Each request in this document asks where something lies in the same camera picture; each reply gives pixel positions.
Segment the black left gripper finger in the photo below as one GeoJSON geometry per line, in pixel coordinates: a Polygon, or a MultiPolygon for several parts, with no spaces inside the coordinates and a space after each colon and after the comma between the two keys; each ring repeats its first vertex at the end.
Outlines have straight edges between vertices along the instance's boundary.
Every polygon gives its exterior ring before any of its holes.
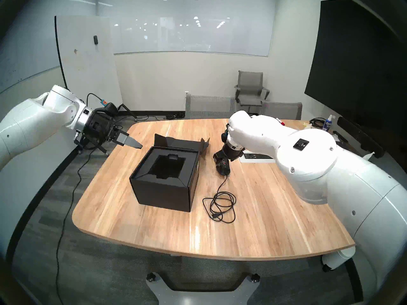
{"type": "Polygon", "coordinates": [[[129,134],[127,132],[124,131],[117,131],[113,142],[117,145],[121,145],[121,146],[130,146],[133,147],[135,149],[141,149],[142,148],[142,144],[139,143],[138,141],[136,141],[133,137],[129,136],[129,134]]]}

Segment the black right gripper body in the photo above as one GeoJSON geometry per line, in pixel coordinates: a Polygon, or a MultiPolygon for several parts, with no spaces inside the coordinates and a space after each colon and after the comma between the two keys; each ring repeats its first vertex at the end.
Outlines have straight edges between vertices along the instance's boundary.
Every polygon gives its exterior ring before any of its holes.
{"type": "Polygon", "coordinates": [[[222,161],[230,160],[234,161],[240,156],[242,156],[244,151],[244,148],[241,146],[234,146],[234,145],[229,145],[228,143],[225,143],[222,147],[221,150],[216,152],[214,155],[218,155],[222,157],[222,161]]]}

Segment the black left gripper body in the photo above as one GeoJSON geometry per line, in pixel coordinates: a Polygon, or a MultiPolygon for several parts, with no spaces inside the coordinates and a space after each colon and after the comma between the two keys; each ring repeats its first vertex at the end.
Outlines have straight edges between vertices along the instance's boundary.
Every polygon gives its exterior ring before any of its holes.
{"type": "Polygon", "coordinates": [[[90,113],[83,128],[83,148],[87,143],[92,143],[95,148],[100,148],[105,141],[111,141],[117,145],[123,146],[124,132],[115,125],[115,117],[118,111],[93,111],[90,113]]]}

